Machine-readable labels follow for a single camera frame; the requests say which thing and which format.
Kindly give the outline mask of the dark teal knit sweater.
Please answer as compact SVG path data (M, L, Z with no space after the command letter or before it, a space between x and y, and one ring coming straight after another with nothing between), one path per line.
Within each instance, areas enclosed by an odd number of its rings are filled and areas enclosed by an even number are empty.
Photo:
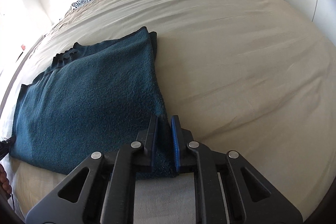
M157 34L142 27L91 46L75 43L29 85L14 112L11 157L69 174L90 153L116 151L158 118L152 173L173 177L173 144L157 77Z

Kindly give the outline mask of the beige bed with sheet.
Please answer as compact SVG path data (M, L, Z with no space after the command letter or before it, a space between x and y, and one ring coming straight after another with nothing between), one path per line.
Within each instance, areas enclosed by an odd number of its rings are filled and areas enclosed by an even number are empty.
M239 151L301 212L335 179L335 45L283 0L94 0L33 49L1 115L11 135L21 84L74 43L158 34L155 70L167 113L215 151Z

